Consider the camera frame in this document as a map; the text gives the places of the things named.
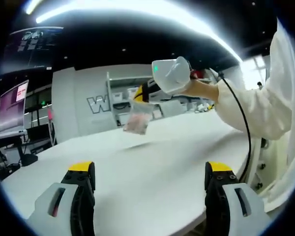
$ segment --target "black ceiling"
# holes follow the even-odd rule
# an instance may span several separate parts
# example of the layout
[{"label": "black ceiling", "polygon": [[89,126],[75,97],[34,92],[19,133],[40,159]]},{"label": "black ceiling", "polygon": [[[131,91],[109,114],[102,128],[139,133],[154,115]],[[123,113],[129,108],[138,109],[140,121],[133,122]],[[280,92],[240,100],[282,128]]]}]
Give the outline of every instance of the black ceiling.
[{"label": "black ceiling", "polygon": [[[35,18],[67,0],[44,0],[30,16],[22,0],[7,0],[0,11],[0,55],[9,32],[37,26]],[[264,0],[176,0],[204,20],[242,59],[268,54],[276,30],[276,18]],[[74,66],[151,63],[155,59],[184,56],[196,69],[222,70],[237,64],[212,39],[184,29],[177,23],[123,11],[73,11],[39,26],[64,27],[55,52],[54,70]],[[32,89],[49,84],[52,73],[19,72],[1,76],[0,94],[20,80],[30,79]]]}]

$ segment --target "white shelf unit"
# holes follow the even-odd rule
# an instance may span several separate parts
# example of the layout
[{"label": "white shelf unit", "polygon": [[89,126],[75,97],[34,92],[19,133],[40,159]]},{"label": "white shelf unit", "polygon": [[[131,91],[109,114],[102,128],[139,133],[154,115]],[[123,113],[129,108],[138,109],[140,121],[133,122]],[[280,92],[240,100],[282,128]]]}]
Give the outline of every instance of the white shelf unit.
[{"label": "white shelf unit", "polygon": [[[136,77],[122,77],[112,79],[107,72],[107,90],[110,101],[110,109],[115,116],[116,123],[124,125],[127,121],[127,116],[130,114],[130,99],[126,96],[127,89],[139,87],[144,82],[151,79],[151,75],[136,76]],[[122,99],[119,101],[114,100],[113,94],[115,92],[122,92]]]}]

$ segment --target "desk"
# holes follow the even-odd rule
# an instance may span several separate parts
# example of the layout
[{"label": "desk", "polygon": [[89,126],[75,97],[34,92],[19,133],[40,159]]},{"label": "desk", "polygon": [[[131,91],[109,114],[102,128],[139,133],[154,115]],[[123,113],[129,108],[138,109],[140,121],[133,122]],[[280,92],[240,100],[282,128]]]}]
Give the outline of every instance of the desk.
[{"label": "desk", "polygon": [[116,129],[71,139],[41,152],[2,185],[28,218],[38,196],[71,164],[91,160],[97,236],[181,235],[205,218],[205,162],[224,162],[240,174],[247,153],[247,135],[215,111],[183,114],[151,122],[145,136]]}]

